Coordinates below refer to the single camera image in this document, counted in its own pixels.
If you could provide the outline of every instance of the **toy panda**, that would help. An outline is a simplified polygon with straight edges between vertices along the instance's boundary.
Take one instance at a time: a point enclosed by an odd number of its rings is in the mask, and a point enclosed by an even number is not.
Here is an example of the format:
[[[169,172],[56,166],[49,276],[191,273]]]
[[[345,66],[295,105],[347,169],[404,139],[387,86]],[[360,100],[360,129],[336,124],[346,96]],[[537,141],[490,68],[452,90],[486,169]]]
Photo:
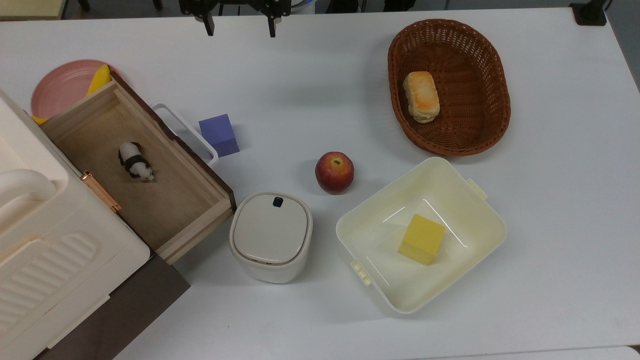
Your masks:
[[[142,146],[137,142],[125,142],[120,146],[118,159],[131,177],[141,177],[142,180],[153,181],[155,179],[151,165],[140,152]]]

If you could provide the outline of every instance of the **lid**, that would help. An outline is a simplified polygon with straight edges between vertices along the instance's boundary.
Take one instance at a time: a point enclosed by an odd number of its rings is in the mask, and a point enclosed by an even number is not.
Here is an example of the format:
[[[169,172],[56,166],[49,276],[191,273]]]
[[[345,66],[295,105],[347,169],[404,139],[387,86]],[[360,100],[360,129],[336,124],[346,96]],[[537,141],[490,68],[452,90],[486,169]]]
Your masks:
[[[299,200],[283,193],[257,193],[236,213],[232,241],[251,260],[283,264],[298,255],[307,237],[308,215]]]

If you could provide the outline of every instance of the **wicker basket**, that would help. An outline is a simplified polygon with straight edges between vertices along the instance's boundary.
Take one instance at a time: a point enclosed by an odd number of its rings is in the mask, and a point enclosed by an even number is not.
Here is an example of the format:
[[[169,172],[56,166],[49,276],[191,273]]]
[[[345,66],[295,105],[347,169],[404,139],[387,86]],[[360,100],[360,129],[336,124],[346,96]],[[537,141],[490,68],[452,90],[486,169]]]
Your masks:
[[[509,126],[511,105],[500,57],[482,34],[454,20],[429,19],[404,28],[388,54],[396,118],[418,147],[437,155],[465,156],[494,146]],[[427,124],[409,114],[403,81],[428,71],[440,114]]]

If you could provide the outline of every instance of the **bread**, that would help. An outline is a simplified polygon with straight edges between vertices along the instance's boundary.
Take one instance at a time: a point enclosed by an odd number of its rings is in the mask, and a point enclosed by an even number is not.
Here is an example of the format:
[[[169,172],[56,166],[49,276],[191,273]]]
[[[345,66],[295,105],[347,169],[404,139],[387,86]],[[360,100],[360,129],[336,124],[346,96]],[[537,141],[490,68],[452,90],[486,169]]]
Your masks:
[[[417,122],[426,124],[440,113],[440,100],[428,71],[414,71],[404,79],[404,92],[409,100],[409,113]]]

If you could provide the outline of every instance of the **plastic bin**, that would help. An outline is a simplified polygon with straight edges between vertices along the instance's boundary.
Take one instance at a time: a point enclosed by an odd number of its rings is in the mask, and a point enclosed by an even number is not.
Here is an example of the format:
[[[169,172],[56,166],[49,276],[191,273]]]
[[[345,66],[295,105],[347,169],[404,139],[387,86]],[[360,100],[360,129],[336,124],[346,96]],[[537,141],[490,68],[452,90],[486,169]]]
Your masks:
[[[413,313],[504,241],[506,224],[485,199],[447,160],[427,159],[340,218],[341,256],[385,314]],[[397,252],[414,214],[447,228],[430,265]]]

